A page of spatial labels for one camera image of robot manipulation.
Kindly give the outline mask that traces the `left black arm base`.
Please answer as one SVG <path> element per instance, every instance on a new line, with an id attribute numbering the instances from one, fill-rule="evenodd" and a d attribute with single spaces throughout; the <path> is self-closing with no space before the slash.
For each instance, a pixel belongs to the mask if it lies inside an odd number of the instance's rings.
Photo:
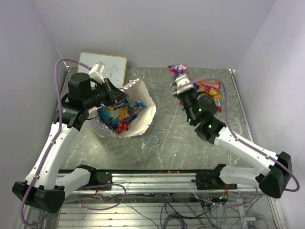
<path id="1" fill-rule="evenodd" d="M 85 190 L 86 188 L 84 187 L 88 186 L 101 186 L 107 184 L 112 184 L 112 174 L 99 170 L 91 171 L 89 182 L 86 185 L 82 185 L 77 190 Z"/>

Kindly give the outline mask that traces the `orange snack packet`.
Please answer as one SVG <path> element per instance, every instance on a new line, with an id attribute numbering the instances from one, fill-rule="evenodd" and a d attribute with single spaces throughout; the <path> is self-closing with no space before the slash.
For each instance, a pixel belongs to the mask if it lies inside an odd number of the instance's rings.
<path id="1" fill-rule="evenodd" d="M 221 84 L 220 82 L 207 82 L 201 81 L 200 82 L 201 91 L 205 92 L 212 96 L 212 98 L 216 100 L 221 100 Z"/>

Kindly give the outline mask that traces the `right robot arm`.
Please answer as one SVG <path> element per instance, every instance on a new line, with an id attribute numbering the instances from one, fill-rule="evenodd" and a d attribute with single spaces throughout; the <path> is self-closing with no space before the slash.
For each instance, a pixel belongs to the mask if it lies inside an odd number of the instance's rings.
<path id="1" fill-rule="evenodd" d="M 177 97 L 183 103 L 187 121 L 196 127 L 195 132 L 203 141 L 222 147 L 252 165 L 245 168 L 218 164 L 210 175 L 214 188 L 241 184 L 259 188 L 272 198 L 282 196 L 291 178 L 292 162 L 288 153 L 263 149 L 231 132 L 227 124 L 215 118 L 217 107 L 210 95 L 192 88 Z"/>

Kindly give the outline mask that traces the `red pink snack packet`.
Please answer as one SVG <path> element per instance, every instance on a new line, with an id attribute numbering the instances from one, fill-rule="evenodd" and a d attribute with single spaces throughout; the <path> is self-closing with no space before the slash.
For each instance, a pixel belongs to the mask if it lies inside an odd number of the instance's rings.
<path id="1" fill-rule="evenodd" d="M 183 105 L 184 109 L 190 109 L 194 112 L 220 112 L 221 104 L 219 99 L 214 99 L 212 96 L 207 94 L 198 94 L 195 97 L 186 96 L 181 99 L 180 104 Z"/>

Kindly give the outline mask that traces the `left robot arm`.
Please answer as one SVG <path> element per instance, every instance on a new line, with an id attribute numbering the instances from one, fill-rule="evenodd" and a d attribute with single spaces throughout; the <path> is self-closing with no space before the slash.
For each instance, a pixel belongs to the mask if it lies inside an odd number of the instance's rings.
<path id="1" fill-rule="evenodd" d="M 90 109 L 113 106 L 128 97 L 109 78 L 94 79 L 86 73 L 73 74 L 68 81 L 68 93 L 54 113 L 43 152 L 25 180 L 15 182 L 12 192 L 28 206 L 56 213 L 73 191 L 80 187 L 93 189 L 98 184 L 95 168 L 79 165 L 73 172 L 58 178 L 61 160 L 88 119 Z"/>

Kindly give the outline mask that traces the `purple snack packet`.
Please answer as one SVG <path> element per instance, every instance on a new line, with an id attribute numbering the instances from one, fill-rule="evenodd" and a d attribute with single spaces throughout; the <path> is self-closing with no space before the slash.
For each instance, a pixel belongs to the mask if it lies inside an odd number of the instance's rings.
<path id="1" fill-rule="evenodd" d="M 185 64 L 170 65 L 170 66 L 168 66 L 168 70 L 173 75 L 173 82 L 174 82 L 175 78 L 180 76 L 181 74 L 186 73 L 188 75 L 188 66 Z"/>

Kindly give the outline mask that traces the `blue checkered paper bag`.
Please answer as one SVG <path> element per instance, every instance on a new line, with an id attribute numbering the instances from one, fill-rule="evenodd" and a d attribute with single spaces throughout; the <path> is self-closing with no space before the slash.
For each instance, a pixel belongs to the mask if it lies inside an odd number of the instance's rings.
<path id="1" fill-rule="evenodd" d="M 117 128 L 112 129 L 100 120 L 98 109 L 103 107 L 104 105 L 102 105 L 101 107 L 94 107 L 89 110 L 88 118 L 88 121 L 93 130 L 100 136 L 107 136 L 113 138 L 131 138 L 139 136 L 152 145 L 159 144 L 160 136 L 158 132 L 152 127 L 153 118 L 156 114 L 156 105 L 152 100 L 151 96 L 149 95 L 145 83 L 140 78 L 138 78 L 135 80 L 130 80 L 125 86 L 119 89 L 121 91 L 125 91 L 129 95 L 127 101 L 131 108 L 135 105 L 136 101 L 144 104 L 146 108 L 144 108 L 138 114 L 138 116 L 132 117 L 128 131 L 123 131 L 121 134 L 118 134 Z M 158 137 L 156 143 L 148 140 L 143 136 L 143 134 L 149 128 L 152 128 L 152 130 L 156 133 Z"/>

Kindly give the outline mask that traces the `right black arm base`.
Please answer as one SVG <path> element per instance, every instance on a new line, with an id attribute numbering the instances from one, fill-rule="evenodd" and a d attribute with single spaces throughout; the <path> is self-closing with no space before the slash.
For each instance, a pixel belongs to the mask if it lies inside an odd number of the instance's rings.
<path id="1" fill-rule="evenodd" d="M 227 185 L 219 177 L 213 176 L 210 173 L 197 173 L 191 182 L 196 184 L 197 190 L 237 189 L 237 184 Z"/>

